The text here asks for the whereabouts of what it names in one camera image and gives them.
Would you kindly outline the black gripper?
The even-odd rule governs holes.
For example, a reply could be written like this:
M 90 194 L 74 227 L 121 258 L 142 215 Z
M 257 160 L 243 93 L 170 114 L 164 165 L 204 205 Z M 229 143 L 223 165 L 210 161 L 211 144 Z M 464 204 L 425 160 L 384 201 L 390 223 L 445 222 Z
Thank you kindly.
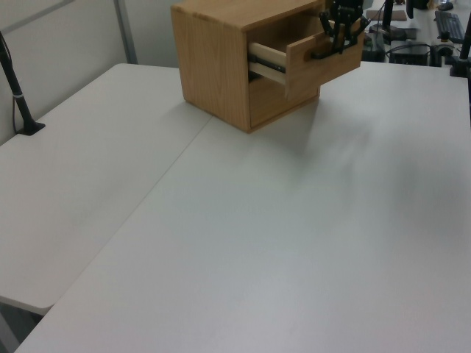
M 332 52 L 337 48 L 341 23 L 344 23 L 341 53 L 358 43 L 358 36 L 370 23 L 368 18 L 362 16 L 363 3 L 362 0 L 333 0 L 329 12 L 323 11 L 319 14 L 325 34 L 332 39 Z M 331 26 L 330 18 L 334 20 L 333 26 Z

